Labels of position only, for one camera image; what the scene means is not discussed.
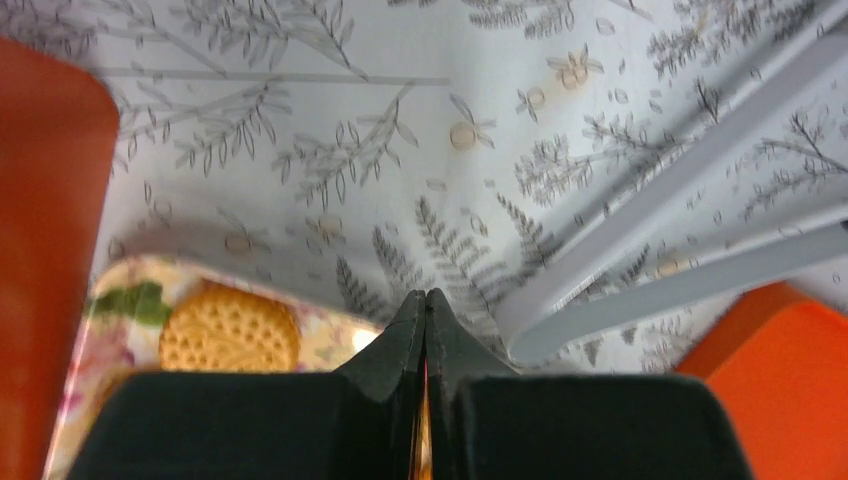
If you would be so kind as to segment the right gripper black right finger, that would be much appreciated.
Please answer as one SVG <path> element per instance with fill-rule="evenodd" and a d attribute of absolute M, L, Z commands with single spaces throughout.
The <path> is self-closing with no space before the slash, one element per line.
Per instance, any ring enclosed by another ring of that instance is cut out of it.
<path fill-rule="evenodd" d="M 425 300 L 437 479 L 748 479 L 713 393 L 680 375 L 521 375 Z"/>

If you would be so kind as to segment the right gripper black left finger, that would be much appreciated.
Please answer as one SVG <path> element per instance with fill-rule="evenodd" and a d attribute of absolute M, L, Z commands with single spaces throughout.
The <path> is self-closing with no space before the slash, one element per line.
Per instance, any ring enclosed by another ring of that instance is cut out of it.
<path fill-rule="evenodd" d="M 72 479 L 411 479 L 425 295 L 324 373 L 135 373 L 105 402 Z"/>

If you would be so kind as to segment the floral cookie tray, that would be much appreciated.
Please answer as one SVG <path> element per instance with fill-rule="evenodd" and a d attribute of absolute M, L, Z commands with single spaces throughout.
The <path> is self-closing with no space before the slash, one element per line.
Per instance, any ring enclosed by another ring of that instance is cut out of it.
<path fill-rule="evenodd" d="M 153 255 L 121 260 L 108 268 L 87 294 L 43 478 L 68 478 L 102 406 L 128 376 L 164 370 L 159 364 L 158 342 L 165 322 L 188 296 L 213 285 L 236 288 L 288 307 L 300 333 L 294 373 L 334 370 L 382 331 L 364 318 L 195 262 Z"/>

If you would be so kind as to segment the orange box lid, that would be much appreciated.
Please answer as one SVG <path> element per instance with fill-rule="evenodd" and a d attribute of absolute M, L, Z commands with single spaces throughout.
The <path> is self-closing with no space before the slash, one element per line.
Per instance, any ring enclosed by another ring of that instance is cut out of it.
<path fill-rule="evenodd" d="M 720 400 L 756 478 L 846 478 L 845 315 L 787 283 L 761 287 L 676 370 Z"/>

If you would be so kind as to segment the orange cookie box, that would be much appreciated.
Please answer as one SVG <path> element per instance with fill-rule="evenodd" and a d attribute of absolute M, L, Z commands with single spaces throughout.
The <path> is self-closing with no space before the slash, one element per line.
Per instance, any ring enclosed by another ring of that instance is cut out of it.
<path fill-rule="evenodd" d="M 1 475 L 41 476 L 92 264 L 117 108 L 86 71 L 1 43 Z"/>

